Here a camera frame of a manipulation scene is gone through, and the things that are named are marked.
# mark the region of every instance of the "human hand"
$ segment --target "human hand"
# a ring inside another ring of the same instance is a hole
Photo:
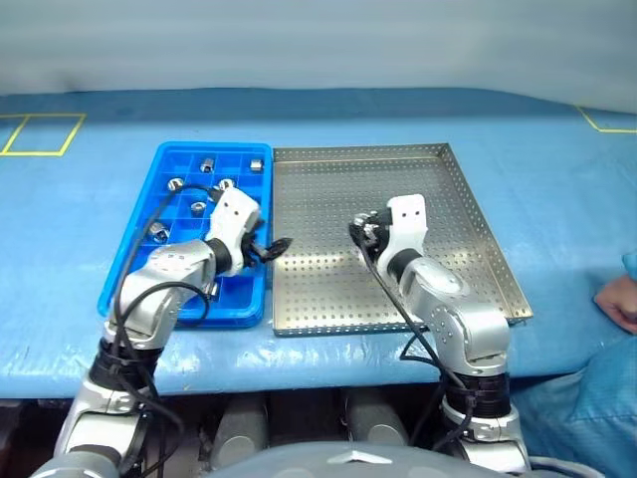
[[[637,282],[627,274],[606,284],[595,304],[619,327],[637,334]]]

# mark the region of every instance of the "black rubber joint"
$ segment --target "black rubber joint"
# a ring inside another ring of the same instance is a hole
[[[476,397],[476,418],[499,418],[511,412],[508,373],[484,377],[456,373],[456,376],[467,389],[447,387],[447,402],[453,409],[465,413],[465,395],[470,393]]]
[[[89,370],[91,381],[104,388],[123,391],[124,388],[118,380],[119,377],[122,377],[134,388],[144,388],[146,385],[144,377],[139,373],[139,367],[146,368],[150,375],[153,375],[163,349],[137,351],[139,360],[133,360],[126,348],[120,348],[119,357],[116,358],[110,353],[110,347],[111,344],[105,339],[100,340],[98,354],[93,361],[91,370]]]
[[[229,271],[232,267],[232,256],[230,256],[230,251],[228,250],[226,245],[216,238],[206,241],[206,244],[208,244],[208,247],[210,247],[210,249],[212,249],[212,252],[215,254],[215,273],[221,274],[222,272]]]
[[[414,249],[404,249],[391,258],[387,265],[387,272],[390,276],[396,278],[396,282],[400,284],[405,269],[414,259],[420,259],[422,256]]]

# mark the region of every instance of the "blue sleeve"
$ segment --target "blue sleeve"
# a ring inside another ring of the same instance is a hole
[[[592,466],[608,477],[637,470],[637,337],[585,369],[513,394],[531,455]]]
[[[624,263],[628,277],[633,281],[637,281],[637,251],[624,254],[621,260]]]

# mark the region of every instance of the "cable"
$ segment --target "cable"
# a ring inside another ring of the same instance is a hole
[[[365,265],[367,266],[367,269],[369,269],[369,272],[371,272],[371,275],[374,277],[374,279],[376,279],[376,282],[380,285],[381,289],[383,290],[387,298],[394,305],[394,307],[396,308],[398,313],[402,316],[404,321],[407,323],[407,326],[409,327],[409,329],[411,329],[411,332],[414,335],[414,337],[409,340],[409,342],[403,349],[402,353],[400,354],[400,358],[403,360],[423,361],[425,363],[430,363],[436,366],[443,375],[443,380],[441,383],[444,383],[444,384],[442,384],[441,391],[444,391],[446,387],[446,379],[444,378],[445,376],[448,377],[451,381],[453,381],[454,384],[457,385],[459,388],[463,390],[467,390],[467,386],[458,378],[458,376],[452,370],[448,369],[440,361],[440,359],[438,358],[438,355],[433,350],[431,345],[427,342],[427,339],[425,339],[425,336],[423,336],[422,332],[420,332],[420,329],[418,328],[418,326],[414,323],[414,321],[411,320],[411,317],[409,317],[409,314],[407,313],[403,305],[400,303],[396,295],[385,283],[382,277],[380,277],[380,274],[378,273],[378,269],[376,268],[371,258],[369,257],[369,252],[367,251],[367,248],[364,246],[365,238],[364,238],[363,228],[359,228],[357,230],[356,239],[357,241],[354,241],[354,242],[356,243],[356,245],[360,249],[360,252],[362,253],[362,257],[363,257],[363,260],[365,261]],[[420,342],[420,344],[425,348],[425,350],[429,354],[429,357],[431,357],[431,360],[428,360],[427,358],[423,358],[423,357],[409,356],[407,354],[407,351],[416,340],[418,340],[418,342]],[[473,418],[473,415],[474,415],[474,408],[476,407],[476,397],[473,394],[468,394],[466,395],[465,400],[467,403],[467,409],[465,411],[465,417],[463,418],[462,422],[456,428],[449,431],[442,439],[436,442],[432,450],[437,451],[441,447],[449,443],[450,441],[453,441],[459,438],[469,426],[469,423],[471,422],[471,419]]]
[[[374,276],[374,279],[376,279],[376,282],[380,285],[381,289],[383,290],[387,298],[391,301],[391,303],[394,305],[398,313],[402,316],[404,321],[407,323],[407,326],[409,326],[409,329],[411,329],[411,332],[414,334],[414,336],[416,336],[416,338],[418,339],[418,342],[420,342],[420,344],[422,344],[422,347],[425,348],[425,350],[427,351],[427,354],[429,354],[429,357],[431,357],[432,363],[438,369],[440,369],[442,373],[446,374],[460,388],[466,388],[463,382],[456,376],[456,374],[453,373],[452,370],[449,370],[440,361],[440,359],[438,358],[438,355],[436,354],[436,351],[434,351],[434,349],[429,345],[429,343],[427,342],[427,339],[425,339],[425,336],[422,335],[422,332],[420,332],[420,329],[414,323],[414,321],[411,320],[411,317],[409,317],[409,314],[407,313],[405,308],[402,306],[398,298],[395,296],[393,291],[385,283],[382,277],[380,277],[380,274],[378,274],[378,270],[376,269],[376,266],[373,264],[373,262],[371,261],[371,258],[369,257],[369,252],[367,252],[367,248],[364,247],[364,245],[361,247],[362,244],[364,244],[364,235],[363,235],[363,230],[361,228],[358,232],[357,245],[362,253],[362,257],[365,261],[365,265],[367,266],[367,269],[369,269],[369,272],[371,272],[371,275]]]
[[[434,411],[434,407],[440,402],[442,399],[442,395],[445,393],[445,387],[447,385],[447,379],[444,376],[441,376],[441,380],[438,382],[438,386],[434,393],[431,395],[429,399],[429,403],[427,403],[427,407],[424,409],[418,421],[416,422],[416,426],[414,426],[414,431],[411,433],[409,437],[409,446],[414,446],[418,438],[420,438],[420,434],[422,433],[422,428],[427,423],[431,412]]]
[[[175,427],[177,428],[177,439],[175,440],[174,444],[170,447],[170,449],[167,452],[164,453],[163,456],[160,456],[159,459],[152,466],[147,467],[143,471],[143,473],[141,474],[141,477],[143,478],[153,473],[155,470],[159,469],[160,467],[162,467],[163,464],[174,454],[174,452],[177,451],[177,449],[181,445],[181,441],[183,440],[186,427],[183,424],[183,421],[181,420],[181,418],[179,418],[179,415],[177,415],[175,412],[165,407],[161,403],[153,400],[152,398],[142,394],[139,390],[137,390],[134,386],[132,386],[122,376],[119,376],[117,379],[119,381],[119,384],[123,387],[124,390],[126,390],[128,393],[134,396],[139,402],[144,403],[151,410],[154,410],[157,413],[168,418],[170,421],[174,423]]]
[[[130,251],[128,251],[128,255],[126,256],[126,259],[123,263],[123,267],[121,268],[121,274],[119,274],[119,277],[117,278],[117,285],[115,286],[115,293],[114,293],[113,304],[112,304],[112,309],[116,316],[121,316],[121,289],[123,287],[123,281],[125,280],[126,276],[130,273],[130,268],[132,267],[132,261],[134,261],[134,258],[137,254],[137,250],[139,249],[139,246],[141,246],[141,243],[143,242],[143,238],[146,237],[146,234],[148,234],[148,230],[150,229],[150,226],[152,225],[153,222],[159,219],[159,216],[161,216],[161,213],[166,208],[166,206],[170,203],[172,198],[175,197],[181,191],[185,191],[188,189],[198,189],[200,191],[205,191],[208,193],[208,196],[215,202],[219,200],[219,198],[221,197],[221,194],[223,193],[222,191],[213,189],[212,187],[202,186],[199,184],[184,184],[183,186],[175,189],[174,191],[170,191],[168,195],[159,203],[159,205],[155,208],[154,212],[150,215],[150,217],[144,224],[143,229],[141,230],[141,233],[135,238],[134,242],[132,243],[132,246],[130,247]]]
[[[194,324],[193,326],[200,324],[206,319],[206,317],[208,317],[208,312],[210,311],[210,300],[208,299],[208,296],[198,287],[195,287],[192,284],[188,284],[187,282],[179,282],[179,281],[162,282],[161,284],[155,284],[154,286],[149,287],[148,289],[143,291],[141,294],[135,297],[132,301],[130,301],[130,304],[128,304],[128,307],[126,308],[125,312],[121,316],[118,317],[117,314],[113,314],[115,318],[115,325],[116,325],[115,337],[111,345],[111,353],[113,355],[115,355],[115,352],[118,349],[119,342],[124,342],[124,346],[126,350],[130,353],[133,359],[136,359],[137,351],[132,346],[132,343],[130,342],[130,337],[125,331],[126,320],[130,316],[130,314],[132,314],[132,311],[139,304],[141,304],[141,302],[145,298],[147,298],[151,294],[154,294],[155,292],[159,292],[164,289],[172,289],[173,287],[188,289],[194,292],[195,294],[197,294],[203,300],[203,303],[204,303],[203,314],[198,319],[197,323]]]
[[[467,403],[467,409],[465,410],[465,417],[453,430],[449,431],[445,436],[443,436],[440,440],[438,440],[434,446],[431,447],[432,451],[438,451],[447,443],[450,443],[458,438],[465,432],[471,419],[474,417],[474,408],[476,407],[476,397],[473,395],[467,395],[465,397],[465,401]]]
[[[429,329],[426,328],[426,327],[423,328],[424,332],[426,332],[428,330]],[[413,346],[414,342],[416,342],[416,339],[418,339],[416,336],[411,336],[411,339],[409,339],[409,342],[407,342],[407,344],[405,345],[405,347],[402,350],[402,352],[400,353],[400,357],[398,359],[400,359],[400,360],[422,361],[423,363],[428,363],[430,365],[436,366],[430,358],[419,357],[419,356],[409,356],[407,354],[407,352],[409,352],[409,349],[411,349],[411,346]]]
[[[208,315],[208,311],[210,310],[210,302],[208,300],[208,297],[200,289],[183,282],[157,284],[147,289],[146,291],[142,292],[138,297],[136,297],[128,305],[128,308],[126,309],[124,313],[121,312],[121,289],[123,287],[123,282],[126,276],[130,273],[130,268],[132,267],[132,263],[134,261],[134,258],[137,255],[137,251],[139,250],[139,247],[141,243],[143,242],[143,238],[148,233],[150,226],[161,216],[164,209],[170,203],[170,201],[174,198],[174,196],[177,195],[179,192],[183,190],[187,190],[187,189],[203,190],[215,202],[219,200],[222,194],[221,191],[216,190],[214,188],[210,188],[210,187],[206,187],[206,186],[202,186],[198,184],[185,184],[175,189],[174,191],[170,191],[170,193],[168,193],[168,195],[159,203],[159,205],[155,208],[155,210],[150,215],[150,217],[146,220],[146,223],[144,224],[141,232],[137,235],[132,246],[130,247],[130,250],[128,251],[128,255],[126,256],[124,260],[122,271],[119,277],[117,278],[117,284],[115,287],[115,293],[114,293],[114,299],[113,299],[113,315],[115,319],[116,331],[115,331],[115,337],[111,346],[111,354],[115,356],[116,358],[118,358],[118,355],[119,355],[120,342],[123,342],[124,348],[130,355],[130,357],[132,359],[138,359],[138,354],[130,341],[130,337],[128,336],[128,333],[125,330],[125,322],[130,316],[130,314],[132,313],[132,311],[135,309],[135,307],[137,307],[141,303],[141,301],[145,299],[146,297],[148,297],[150,294],[153,294],[157,291],[171,288],[171,287],[189,289],[193,291],[195,294],[199,295],[199,297],[201,297],[204,301],[204,313],[201,319],[196,324],[194,324],[194,326],[199,325],[199,323],[204,321]],[[148,369],[142,366],[141,364],[139,364],[137,366],[137,371],[142,376],[144,384],[148,387],[151,398],[139,393],[138,390],[136,390],[132,385],[130,385],[130,383],[128,383],[122,376],[118,376],[117,379],[120,382],[121,386],[124,387],[124,389],[126,389],[131,395],[135,396],[140,403],[144,403],[149,408],[154,409],[155,411],[157,411],[164,417],[171,420],[175,424],[178,430],[178,434],[177,434],[178,439],[175,441],[175,444],[173,445],[173,447],[171,447],[171,449],[168,451],[166,451],[165,449],[165,440],[166,440],[165,433],[161,433],[162,436],[160,437],[158,460],[152,466],[146,467],[146,469],[141,475],[142,477],[148,476],[150,473],[156,470],[158,478],[161,478],[163,476],[163,464],[170,458],[170,456],[172,456],[172,454],[177,450],[177,448],[181,444],[181,440],[183,437],[183,430],[185,429],[185,427],[177,414],[171,412],[168,408],[164,407],[163,405],[159,403],[159,394],[154,384],[154,380],[150,372],[148,371]]]

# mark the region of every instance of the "perforated metal tray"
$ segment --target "perforated metal tray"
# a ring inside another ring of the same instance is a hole
[[[275,148],[274,237],[293,237],[275,262],[278,335],[405,330],[347,233],[354,214],[422,193],[425,250],[510,320],[531,308],[448,144]]]

